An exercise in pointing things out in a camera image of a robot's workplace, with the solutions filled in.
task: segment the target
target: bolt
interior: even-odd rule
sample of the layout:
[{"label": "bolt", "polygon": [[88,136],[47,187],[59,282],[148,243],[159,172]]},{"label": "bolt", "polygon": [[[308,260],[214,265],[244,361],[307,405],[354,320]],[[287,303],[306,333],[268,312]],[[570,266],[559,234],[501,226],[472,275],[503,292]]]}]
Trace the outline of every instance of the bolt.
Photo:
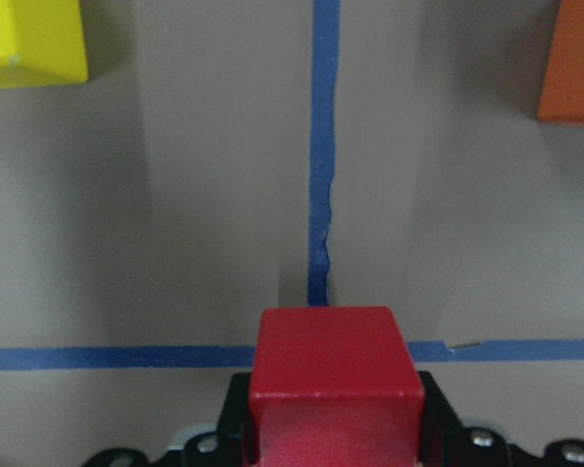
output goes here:
[{"label": "bolt", "polygon": [[493,435],[487,430],[474,430],[471,432],[471,442],[481,448],[493,446]]},{"label": "bolt", "polygon": [[129,467],[132,465],[132,457],[129,454],[119,454],[108,464],[108,467]]},{"label": "bolt", "polygon": [[207,454],[218,449],[218,436],[207,435],[197,443],[197,450],[202,454]]},{"label": "bolt", "polygon": [[584,464],[584,449],[578,445],[564,445],[561,453],[565,460],[575,462],[576,464]]}]

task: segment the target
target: block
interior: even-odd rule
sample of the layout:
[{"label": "block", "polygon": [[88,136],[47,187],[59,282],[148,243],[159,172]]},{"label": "block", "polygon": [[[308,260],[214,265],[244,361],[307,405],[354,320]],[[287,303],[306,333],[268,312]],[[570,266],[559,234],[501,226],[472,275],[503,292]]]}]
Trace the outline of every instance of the block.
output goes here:
[{"label": "block", "polygon": [[0,89],[87,78],[78,0],[0,0]]},{"label": "block", "polygon": [[423,401],[388,308],[264,312],[249,393],[260,467],[413,467]]},{"label": "block", "polygon": [[561,3],[538,119],[584,126],[584,0]]}]

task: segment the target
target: blue tape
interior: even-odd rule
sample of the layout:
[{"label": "blue tape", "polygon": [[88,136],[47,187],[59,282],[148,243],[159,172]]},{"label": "blue tape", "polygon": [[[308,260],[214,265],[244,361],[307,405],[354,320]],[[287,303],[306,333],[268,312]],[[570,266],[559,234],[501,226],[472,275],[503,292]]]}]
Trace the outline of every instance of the blue tape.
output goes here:
[{"label": "blue tape", "polygon": [[[584,340],[484,341],[449,348],[441,341],[409,342],[416,363],[584,360]],[[0,371],[121,368],[248,368],[248,345],[0,348]]]},{"label": "blue tape", "polygon": [[335,175],[334,98],[338,76],[340,0],[314,0],[311,63],[310,231],[308,303],[329,305],[331,184]]}]

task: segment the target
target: yellow block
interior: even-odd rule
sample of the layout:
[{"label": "yellow block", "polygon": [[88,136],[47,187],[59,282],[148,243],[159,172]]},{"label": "yellow block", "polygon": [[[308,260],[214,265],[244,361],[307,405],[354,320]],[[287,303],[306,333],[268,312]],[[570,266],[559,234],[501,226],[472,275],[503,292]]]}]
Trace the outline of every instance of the yellow block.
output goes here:
[{"label": "yellow block", "polygon": [[79,0],[0,0],[0,88],[88,76]]}]

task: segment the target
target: red cube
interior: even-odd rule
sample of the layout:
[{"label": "red cube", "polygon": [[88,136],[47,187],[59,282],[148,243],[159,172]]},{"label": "red cube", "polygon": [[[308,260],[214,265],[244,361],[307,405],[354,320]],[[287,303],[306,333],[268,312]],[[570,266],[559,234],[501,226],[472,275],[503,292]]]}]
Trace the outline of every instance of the red cube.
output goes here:
[{"label": "red cube", "polygon": [[389,308],[264,312],[249,395],[260,467],[414,467],[423,402]]}]

